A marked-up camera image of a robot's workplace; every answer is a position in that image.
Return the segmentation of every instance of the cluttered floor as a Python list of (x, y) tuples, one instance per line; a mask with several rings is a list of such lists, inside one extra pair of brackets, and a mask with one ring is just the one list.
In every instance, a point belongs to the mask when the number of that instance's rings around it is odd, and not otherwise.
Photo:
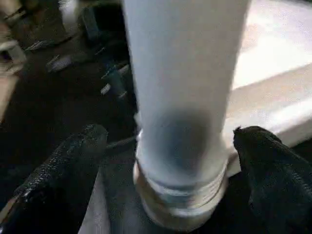
[[(57, 1), (46, 1), (44, 21), (31, 31), (22, 22), (13, 28), (22, 48), (36, 41), (66, 37)], [(79, 37), (53, 49), (29, 52), (27, 62), (17, 74), (15, 86), (1, 126), (0, 206), (18, 185), (41, 164), (56, 146), (88, 123), (103, 125), (108, 143), (134, 134), (134, 123), (125, 121), (116, 100), (101, 94), (106, 73), (100, 61), (49, 72), (53, 58), (83, 50)]]
[[(65, 36), (58, 6), (45, 9), (41, 26), (18, 38), (22, 48), (37, 40), (58, 40)], [(27, 63), (19, 72), (0, 126), (0, 208), (13, 191), (71, 133), (88, 123), (103, 125), (108, 143), (132, 137), (134, 123), (128, 123), (109, 94), (102, 94), (106, 73), (101, 61), (79, 64), (51, 73), (46, 64), (57, 56), (76, 53), (81, 41), (74, 38), (56, 48), (27, 52)], [(295, 151), (312, 160), (312, 142)], [(104, 156), (102, 180), (112, 233), (172, 233), (153, 224), (145, 215), (132, 183), (135, 142)], [(250, 190), (242, 173), (230, 178), (228, 190), (212, 218), (194, 233), (265, 233), (248, 207)]]

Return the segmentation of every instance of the dark floor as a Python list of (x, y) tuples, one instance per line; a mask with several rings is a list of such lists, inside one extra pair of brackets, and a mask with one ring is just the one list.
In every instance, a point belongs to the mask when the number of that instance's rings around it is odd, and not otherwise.
[[(312, 163), (312, 140), (293, 148)], [(155, 225), (146, 215), (132, 182), (135, 145), (106, 156), (101, 167), (105, 185), (110, 229), (113, 234), (173, 234)], [(226, 193), (212, 217), (194, 234), (268, 233), (249, 209), (250, 189), (247, 179), (238, 173), (229, 179)]]
[[(32, 32), (25, 32), (23, 23), (13, 28), (23, 48), (37, 40), (66, 36), (55, 2), (46, 2), (46, 19)], [(103, 125), (108, 142), (133, 135), (134, 125), (125, 121), (114, 97), (100, 94), (105, 85), (100, 78), (106, 73), (100, 62), (47, 72), (46, 63), (55, 56), (83, 49), (81, 39), (75, 38), (55, 49), (27, 53), (27, 64), (0, 125), (0, 209), (33, 169), (84, 125)]]

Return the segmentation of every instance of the white pipe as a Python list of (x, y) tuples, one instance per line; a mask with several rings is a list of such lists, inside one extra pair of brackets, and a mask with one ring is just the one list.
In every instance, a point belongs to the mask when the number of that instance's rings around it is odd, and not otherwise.
[(63, 26), (70, 36), (78, 32), (79, 3), (79, 0), (58, 0)]
[(136, 185), (145, 210), (162, 226), (197, 228), (223, 196), (221, 131), (247, 5), (124, 1), (143, 129), (134, 172), (153, 192)]

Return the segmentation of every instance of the pvc pipe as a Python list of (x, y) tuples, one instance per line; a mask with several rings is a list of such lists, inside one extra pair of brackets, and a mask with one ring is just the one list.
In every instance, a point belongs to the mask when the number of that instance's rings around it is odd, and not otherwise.
[(142, 127), (134, 180), (161, 226), (197, 228), (225, 191), (221, 131), (247, 7), (248, 0), (124, 1)]
[(65, 31), (72, 36), (78, 32), (78, 0), (58, 0), (59, 10)]

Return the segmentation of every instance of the white surface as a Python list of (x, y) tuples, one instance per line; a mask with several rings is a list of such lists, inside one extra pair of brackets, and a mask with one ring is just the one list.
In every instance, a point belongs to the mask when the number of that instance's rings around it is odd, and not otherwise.
[(312, 63), (311, 20), (311, 4), (253, 0), (232, 88)]
[(248, 19), (223, 129), (229, 176), (240, 171), (238, 126), (259, 125), (289, 146), (312, 136), (312, 5), (254, 0)]
[(7, 16), (21, 8), (19, 0), (0, 0), (0, 10)]
[(17, 81), (18, 78), (16, 76), (3, 76), (0, 73), (0, 123)]

